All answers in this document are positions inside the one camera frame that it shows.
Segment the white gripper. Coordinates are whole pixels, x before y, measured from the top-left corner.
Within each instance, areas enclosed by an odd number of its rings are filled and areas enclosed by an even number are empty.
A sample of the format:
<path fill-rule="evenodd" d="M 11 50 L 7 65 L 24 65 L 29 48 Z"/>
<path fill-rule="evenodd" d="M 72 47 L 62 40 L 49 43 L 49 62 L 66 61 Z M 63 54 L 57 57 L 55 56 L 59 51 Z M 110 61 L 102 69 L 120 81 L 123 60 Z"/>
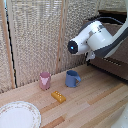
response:
<path fill-rule="evenodd" d="M 90 59 L 94 59 L 95 58 L 95 54 L 93 51 L 89 51 L 87 53 L 87 56 L 86 56 L 86 61 L 89 61 Z"/>

